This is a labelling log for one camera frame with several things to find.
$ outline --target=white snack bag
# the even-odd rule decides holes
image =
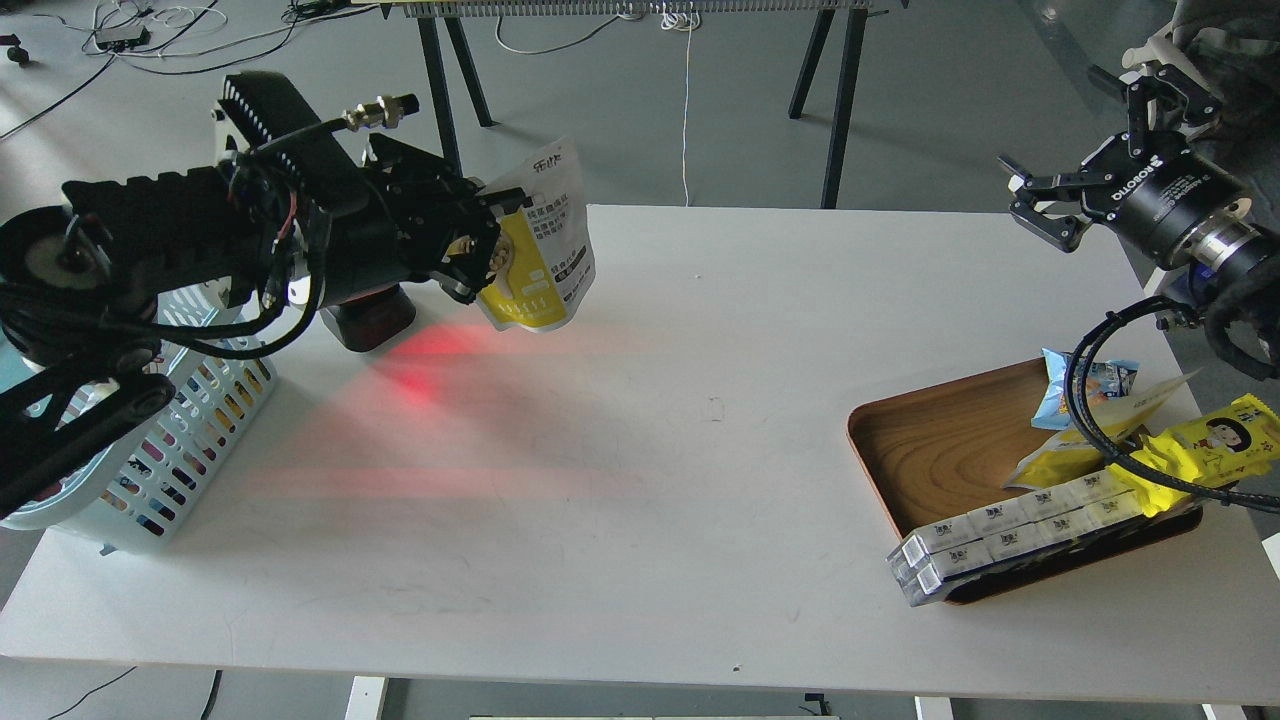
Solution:
[[[524,188],[532,205],[500,219],[490,269],[494,282],[479,304],[493,327],[553,331],[571,319],[595,279],[586,232],[586,191],[573,141],[562,137],[484,192]]]

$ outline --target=desk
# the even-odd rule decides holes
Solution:
[[[434,287],[394,347],[312,328],[169,551],[47,533],[0,652],[1280,703],[1280,583],[1238,509],[966,607],[909,609],[884,568],[849,411],[1068,346],[1135,300],[1105,231],[1062,256],[1001,215],[590,218],[599,277],[554,333],[495,333]],[[1146,324],[1114,354],[1178,372]],[[1162,420],[1194,413],[1183,391]]]

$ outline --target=black table leg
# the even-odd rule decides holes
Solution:
[[[462,20],[458,18],[444,18],[444,27],[449,31],[449,40],[453,42],[453,54],[458,56],[462,79],[467,83],[471,105],[476,109],[476,120],[483,128],[493,127],[494,122],[489,115],[489,104],[485,102],[484,90],[480,88],[480,76],[476,74],[476,65],[471,59],[471,47],[467,45],[466,33],[462,32]]]
[[[453,109],[449,106],[449,87],[444,82],[444,60],[440,56],[440,36],[435,31],[435,18],[419,18],[417,35],[422,40],[422,59],[426,60],[426,79],[431,85],[435,124],[440,128],[440,152],[461,174],[458,133],[453,127]]]
[[[804,113],[804,101],[809,97],[809,86],[813,85],[813,73],[818,69],[818,58],[827,45],[827,33],[831,31],[831,20],[836,17],[835,10],[818,10],[818,20],[813,23],[813,35],[809,36],[809,50],[804,54],[804,65],[800,67],[800,77],[796,79],[796,90],[791,94],[791,108],[787,117],[792,120]]]
[[[824,210],[835,208],[840,195],[840,174],[845,167],[845,145],[849,141],[849,120],[854,113],[854,88],[858,86],[858,65],[863,56],[868,15],[865,8],[849,10],[845,51],[840,59],[840,83],[836,86],[836,117],[831,126],[831,150],[827,152],[827,178],[822,183]]]

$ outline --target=yellow snack bag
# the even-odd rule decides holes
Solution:
[[[1271,469],[1271,461],[1280,457],[1280,418],[1261,400],[1245,395],[1222,410],[1147,438],[1132,457],[1180,480],[1219,488]],[[1188,497],[1124,468],[1111,465],[1107,470],[1134,488],[1148,518]]]
[[[595,279],[586,190],[573,141],[563,137],[493,181],[485,192],[520,187],[527,208],[500,218],[489,260],[493,283],[479,305],[493,327],[553,331],[571,319]],[[462,249],[470,238],[460,238]]]
[[[1108,400],[1093,409],[1093,418],[1111,439],[1129,437],[1190,377],[1192,374],[1180,375],[1144,392]],[[1047,488],[1092,473],[1101,464],[1102,454],[1073,425],[1024,457],[1004,487]]]

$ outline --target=robotic arm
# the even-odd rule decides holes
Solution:
[[[1185,268],[1166,290],[1179,304],[1175,322],[1202,324],[1215,354],[1242,373],[1280,377],[1280,237],[1247,223],[1245,187],[1188,146],[1217,119],[1221,102],[1172,65],[1156,64],[1153,76],[1128,85],[1094,67],[1091,79],[1125,102],[1126,131],[1073,173],[1032,176],[1000,156],[1014,174],[1009,211],[1064,252],[1102,223],[1161,269]],[[1161,124],[1180,129],[1155,129]],[[1043,202],[1079,202],[1080,214],[1050,218],[1038,210]],[[1252,327],[1261,352],[1231,341],[1234,322]]]
[[[474,301],[493,281],[498,218],[525,193],[483,193],[445,160],[378,133],[356,165],[332,136],[394,128],[415,111],[413,96],[379,97],[321,122],[284,76],[228,76],[214,108],[215,165],[124,184],[68,182],[65,205],[0,225],[0,325],[42,368],[0,393],[0,434],[10,438],[0,446],[0,518],[168,405],[173,383],[143,372],[161,341],[261,357],[321,314],[346,347],[365,351],[412,322],[401,282],[434,279]],[[474,242],[458,251],[462,236]],[[279,319],[303,277],[306,302],[288,332],[252,350],[219,342]],[[157,295],[188,286],[225,307],[256,296],[257,316],[159,323]],[[76,391],[102,383],[114,391],[67,420]]]

